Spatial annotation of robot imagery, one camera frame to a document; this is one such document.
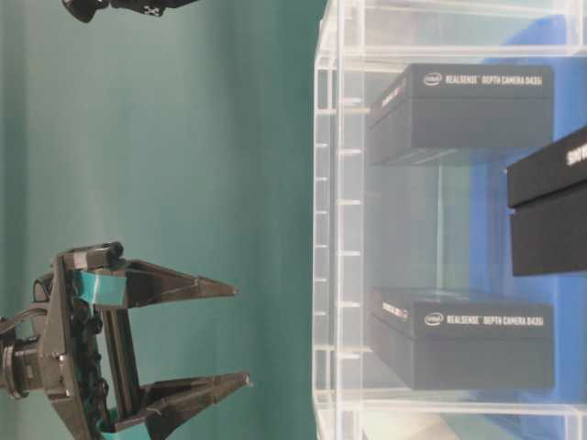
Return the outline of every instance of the intel logo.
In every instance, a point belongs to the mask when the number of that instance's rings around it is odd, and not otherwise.
[[[436,327],[437,325],[441,325],[444,321],[444,314],[439,312],[429,313],[424,318],[424,323],[431,327]]]
[[[442,73],[438,73],[437,71],[432,71],[428,75],[424,77],[424,84],[429,87],[434,87],[442,83]]]

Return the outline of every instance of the black box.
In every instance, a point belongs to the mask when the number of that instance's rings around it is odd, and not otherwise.
[[[413,390],[552,388],[552,308],[375,289],[367,342]]]
[[[587,270],[587,127],[507,169],[514,275]]]
[[[373,103],[370,164],[468,164],[552,140],[546,66],[412,64]]]

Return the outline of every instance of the clear acrylic box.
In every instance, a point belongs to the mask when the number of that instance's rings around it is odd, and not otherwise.
[[[373,103],[415,64],[549,66],[552,138],[587,125],[584,14],[583,0],[328,2],[315,60],[319,438],[587,438],[587,278],[512,275],[504,170],[529,150],[513,145],[453,161],[459,146],[385,163],[369,152]],[[487,121],[488,134],[500,130]],[[553,383],[532,390],[409,388],[367,337],[369,300],[381,287],[404,295],[432,290],[440,301],[452,292],[482,292],[500,301],[548,304]]]

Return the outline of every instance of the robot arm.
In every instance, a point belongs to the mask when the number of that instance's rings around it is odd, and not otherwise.
[[[122,258],[119,243],[58,254],[34,285],[29,309],[0,320],[0,390],[13,399],[44,391],[75,440],[164,440],[180,425],[249,383],[244,372],[140,385],[128,309],[234,296],[228,284]],[[18,339],[31,320],[34,335]],[[116,395],[100,369],[104,329]]]
[[[130,9],[146,16],[161,17],[168,7],[186,6],[197,0],[61,0],[78,20],[89,23],[96,11],[109,6]]]

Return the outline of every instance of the cable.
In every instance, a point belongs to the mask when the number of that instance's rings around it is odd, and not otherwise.
[[[11,320],[0,323],[0,336],[6,332],[9,332],[27,319],[34,318],[35,316],[45,316],[46,314],[47,311],[45,309],[30,309],[26,310],[25,312],[21,312]]]

